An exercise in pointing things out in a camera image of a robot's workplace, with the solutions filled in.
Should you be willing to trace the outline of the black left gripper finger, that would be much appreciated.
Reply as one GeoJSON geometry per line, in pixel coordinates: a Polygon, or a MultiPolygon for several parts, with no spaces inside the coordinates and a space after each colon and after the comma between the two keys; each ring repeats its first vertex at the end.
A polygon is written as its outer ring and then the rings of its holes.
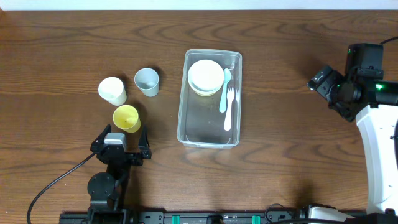
{"type": "Polygon", "coordinates": [[[147,128],[144,126],[142,128],[141,136],[139,138],[139,144],[138,144],[140,153],[142,156],[151,156],[152,151],[149,146],[149,141],[147,138],[147,128]]]}
{"type": "Polygon", "coordinates": [[[101,152],[106,146],[106,143],[104,142],[105,137],[110,132],[111,132],[111,125],[108,124],[101,132],[101,134],[91,143],[90,151],[101,152]]]}

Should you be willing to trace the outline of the yellow plastic cup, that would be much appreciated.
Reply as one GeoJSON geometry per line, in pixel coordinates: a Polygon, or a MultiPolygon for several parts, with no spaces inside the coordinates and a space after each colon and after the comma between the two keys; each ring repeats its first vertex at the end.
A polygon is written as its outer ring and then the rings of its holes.
{"type": "Polygon", "coordinates": [[[131,105],[122,105],[113,113],[113,123],[127,133],[135,133],[141,127],[138,111],[131,105]]]}

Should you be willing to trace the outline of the white plastic cup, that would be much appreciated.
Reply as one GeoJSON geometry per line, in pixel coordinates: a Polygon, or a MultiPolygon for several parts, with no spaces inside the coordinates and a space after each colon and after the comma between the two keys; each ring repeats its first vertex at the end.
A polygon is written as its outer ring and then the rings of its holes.
{"type": "Polygon", "coordinates": [[[108,77],[101,81],[98,93],[100,97],[114,106],[121,106],[127,100],[124,83],[117,77],[108,77]]]}

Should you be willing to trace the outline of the grey plastic cup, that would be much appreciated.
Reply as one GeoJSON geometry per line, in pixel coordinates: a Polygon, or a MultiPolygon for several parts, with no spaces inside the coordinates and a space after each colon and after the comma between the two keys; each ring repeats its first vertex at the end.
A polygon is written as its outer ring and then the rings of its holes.
{"type": "Polygon", "coordinates": [[[140,69],[134,76],[134,83],[148,97],[156,96],[159,93],[159,75],[154,69],[140,69]]]}

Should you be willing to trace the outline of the yellow plastic bowl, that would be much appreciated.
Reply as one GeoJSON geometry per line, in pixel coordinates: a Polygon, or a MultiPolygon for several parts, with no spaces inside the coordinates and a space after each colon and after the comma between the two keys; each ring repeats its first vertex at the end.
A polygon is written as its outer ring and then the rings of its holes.
{"type": "Polygon", "coordinates": [[[194,87],[194,86],[191,86],[190,88],[191,88],[197,95],[200,95],[200,96],[211,96],[211,95],[214,95],[217,91],[219,91],[219,90],[221,89],[221,87],[219,87],[219,88],[215,88],[214,90],[205,91],[205,90],[197,89],[197,88],[194,87]]]}

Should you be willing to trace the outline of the white plastic bowl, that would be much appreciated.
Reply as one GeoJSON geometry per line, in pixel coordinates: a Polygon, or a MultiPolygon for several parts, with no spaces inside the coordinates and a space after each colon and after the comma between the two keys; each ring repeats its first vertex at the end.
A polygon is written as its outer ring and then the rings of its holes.
{"type": "Polygon", "coordinates": [[[210,91],[223,85],[224,71],[212,60],[199,60],[188,70],[188,84],[197,89],[210,91]]]}

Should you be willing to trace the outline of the pink plastic fork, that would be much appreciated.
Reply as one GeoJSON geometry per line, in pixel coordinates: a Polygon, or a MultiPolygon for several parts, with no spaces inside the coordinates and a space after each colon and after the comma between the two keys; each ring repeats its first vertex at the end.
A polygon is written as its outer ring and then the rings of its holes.
{"type": "Polygon", "coordinates": [[[231,129],[231,123],[232,123],[232,104],[233,100],[235,97],[235,88],[234,87],[229,87],[227,94],[226,94],[226,99],[227,99],[227,108],[226,108],[226,117],[224,120],[224,130],[229,131],[231,129]]]}

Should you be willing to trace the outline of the mint green plastic spoon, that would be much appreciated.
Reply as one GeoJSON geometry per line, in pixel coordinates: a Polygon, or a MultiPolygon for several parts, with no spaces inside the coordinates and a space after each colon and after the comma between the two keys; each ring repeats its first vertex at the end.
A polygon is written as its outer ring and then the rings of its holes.
{"type": "Polygon", "coordinates": [[[223,89],[222,89],[222,94],[221,94],[221,99],[220,99],[220,106],[219,106],[219,112],[224,113],[226,111],[226,95],[227,95],[227,87],[228,83],[231,80],[231,71],[230,69],[226,68],[223,70],[224,71],[224,81],[223,81],[223,89]]]}

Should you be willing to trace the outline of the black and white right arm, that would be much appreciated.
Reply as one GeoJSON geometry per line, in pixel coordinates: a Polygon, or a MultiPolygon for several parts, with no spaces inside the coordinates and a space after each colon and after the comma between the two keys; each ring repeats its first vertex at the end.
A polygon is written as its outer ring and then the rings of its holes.
{"type": "Polygon", "coordinates": [[[323,67],[307,84],[361,134],[368,175],[365,217],[348,223],[397,223],[397,83],[323,67]]]}

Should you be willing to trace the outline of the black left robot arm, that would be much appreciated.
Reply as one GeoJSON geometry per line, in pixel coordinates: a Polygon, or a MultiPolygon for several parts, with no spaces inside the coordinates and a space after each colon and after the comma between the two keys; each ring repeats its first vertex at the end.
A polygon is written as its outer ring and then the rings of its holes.
{"type": "Polygon", "coordinates": [[[113,133],[107,125],[91,143],[90,150],[96,158],[107,165],[106,172],[95,174],[88,182],[90,195],[87,223],[134,223],[136,214],[120,206],[124,201],[132,166],[141,166],[152,157],[143,127],[138,144],[139,152],[127,152],[126,136],[113,133]]]}

